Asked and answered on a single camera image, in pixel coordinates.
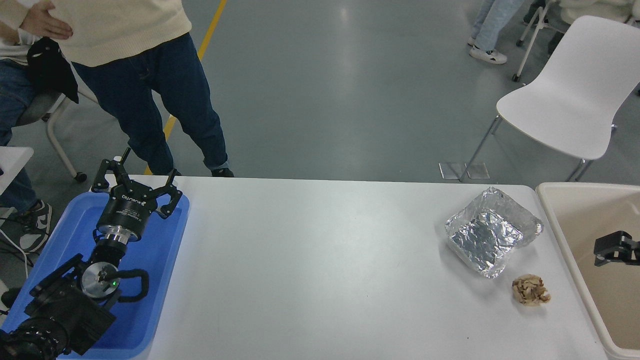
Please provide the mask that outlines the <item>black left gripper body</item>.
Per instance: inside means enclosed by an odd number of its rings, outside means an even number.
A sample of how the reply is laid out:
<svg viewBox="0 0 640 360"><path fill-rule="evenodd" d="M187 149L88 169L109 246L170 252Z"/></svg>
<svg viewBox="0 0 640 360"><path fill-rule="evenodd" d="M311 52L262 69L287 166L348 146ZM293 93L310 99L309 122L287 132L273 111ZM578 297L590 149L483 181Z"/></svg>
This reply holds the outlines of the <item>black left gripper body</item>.
<svg viewBox="0 0 640 360"><path fill-rule="evenodd" d="M133 191L112 187L96 224L98 231L107 234L107 230L120 227L130 231L133 237L141 237L151 212L157 207L156 199L150 196L152 191L150 187L137 187Z"/></svg>

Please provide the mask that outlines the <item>person's hand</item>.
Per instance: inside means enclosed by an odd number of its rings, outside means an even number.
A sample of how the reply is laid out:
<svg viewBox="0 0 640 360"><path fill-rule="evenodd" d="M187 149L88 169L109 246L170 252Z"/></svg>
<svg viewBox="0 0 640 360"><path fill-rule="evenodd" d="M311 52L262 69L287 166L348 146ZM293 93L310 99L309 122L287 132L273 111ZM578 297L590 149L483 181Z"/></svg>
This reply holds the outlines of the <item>person's hand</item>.
<svg viewBox="0 0 640 360"><path fill-rule="evenodd" d="M50 14L55 5L50 0L41 0L27 10L19 28L39 37L66 40L73 36L73 28L68 23Z"/></svg>

